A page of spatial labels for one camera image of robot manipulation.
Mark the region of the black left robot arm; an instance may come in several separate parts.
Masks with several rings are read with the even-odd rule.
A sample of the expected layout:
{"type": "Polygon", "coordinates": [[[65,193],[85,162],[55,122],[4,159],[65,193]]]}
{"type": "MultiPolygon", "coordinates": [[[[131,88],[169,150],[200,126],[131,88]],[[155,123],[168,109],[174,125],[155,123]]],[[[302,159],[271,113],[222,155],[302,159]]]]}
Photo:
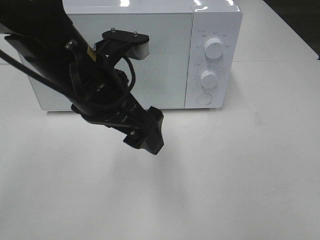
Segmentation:
{"type": "Polygon", "coordinates": [[[132,60],[148,56],[147,35],[111,29],[90,47],[60,0],[1,1],[0,32],[29,66],[4,52],[0,57],[64,95],[85,121],[116,129],[130,147],[153,155],[164,146],[163,113],[144,109],[131,94],[132,60]]]}

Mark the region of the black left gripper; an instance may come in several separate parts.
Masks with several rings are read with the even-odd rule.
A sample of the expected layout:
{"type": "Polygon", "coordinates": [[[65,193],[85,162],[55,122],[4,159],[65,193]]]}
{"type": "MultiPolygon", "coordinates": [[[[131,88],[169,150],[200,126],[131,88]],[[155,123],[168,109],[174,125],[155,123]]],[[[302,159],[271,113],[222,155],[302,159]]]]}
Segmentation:
{"type": "Polygon", "coordinates": [[[157,155],[164,146],[164,115],[153,106],[144,110],[131,94],[136,82],[132,58],[108,56],[105,40],[95,46],[97,85],[92,93],[85,92],[80,84],[80,62],[71,64],[73,88],[83,97],[82,101],[74,102],[71,109],[91,124],[125,130],[124,143],[157,155]]]}

